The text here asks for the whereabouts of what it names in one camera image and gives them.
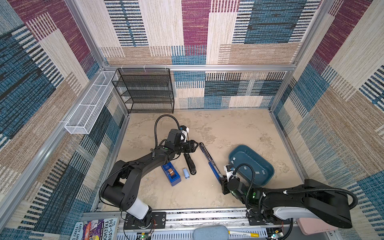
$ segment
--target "wire basket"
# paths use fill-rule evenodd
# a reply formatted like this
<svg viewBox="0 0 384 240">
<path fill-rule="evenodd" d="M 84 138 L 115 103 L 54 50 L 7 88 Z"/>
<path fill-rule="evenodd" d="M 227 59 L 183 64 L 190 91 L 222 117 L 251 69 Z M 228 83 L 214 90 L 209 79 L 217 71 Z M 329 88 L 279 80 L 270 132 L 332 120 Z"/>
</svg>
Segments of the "wire basket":
<svg viewBox="0 0 384 240">
<path fill-rule="evenodd" d="M 168 68 L 119 68 L 112 80 L 129 113 L 173 113 Z"/>
<path fill-rule="evenodd" d="M 65 124 L 65 129 L 70 134 L 89 134 L 91 132 L 113 89 L 111 80 L 114 77 L 116 76 L 113 71 L 103 71 L 98 76 Z"/>
</svg>

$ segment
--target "book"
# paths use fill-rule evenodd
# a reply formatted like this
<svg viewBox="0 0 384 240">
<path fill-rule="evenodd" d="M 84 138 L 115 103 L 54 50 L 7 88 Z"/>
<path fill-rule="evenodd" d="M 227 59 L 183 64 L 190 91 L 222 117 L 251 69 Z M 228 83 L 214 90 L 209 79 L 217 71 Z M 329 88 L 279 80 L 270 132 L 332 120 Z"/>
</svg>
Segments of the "book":
<svg viewBox="0 0 384 240">
<path fill-rule="evenodd" d="M 118 225 L 117 217 L 77 222 L 70 240 L 115 240 Z"/>
</svg>

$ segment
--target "black wire rack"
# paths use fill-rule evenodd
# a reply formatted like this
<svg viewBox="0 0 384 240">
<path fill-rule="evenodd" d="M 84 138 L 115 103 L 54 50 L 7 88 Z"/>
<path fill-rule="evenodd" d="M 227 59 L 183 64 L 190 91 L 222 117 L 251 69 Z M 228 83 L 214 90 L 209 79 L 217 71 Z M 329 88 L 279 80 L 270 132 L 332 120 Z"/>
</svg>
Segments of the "black wire rack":
<svg viewBox="0 0 384 240">
<path fill-rule="evenodd" d="M 119 68 L 112 81 L 129 113 L 173 113 L 173 95 L 168 68 Z"/>
</svg>

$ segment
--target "pink case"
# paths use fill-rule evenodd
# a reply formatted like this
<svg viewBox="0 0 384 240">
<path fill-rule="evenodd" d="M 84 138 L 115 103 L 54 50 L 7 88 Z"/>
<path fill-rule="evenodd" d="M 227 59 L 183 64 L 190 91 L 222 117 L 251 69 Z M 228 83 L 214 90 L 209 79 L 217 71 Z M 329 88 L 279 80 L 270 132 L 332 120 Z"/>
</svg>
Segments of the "pink case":
<svg viewBox="0 0 384 240">
<path fill-rule="evenodd" d="M 297 224 L 304 235 L 310 235 L 326 231 L 335 231 L 338 228 L 317 218 L 298 218 Z"/>
</svg>

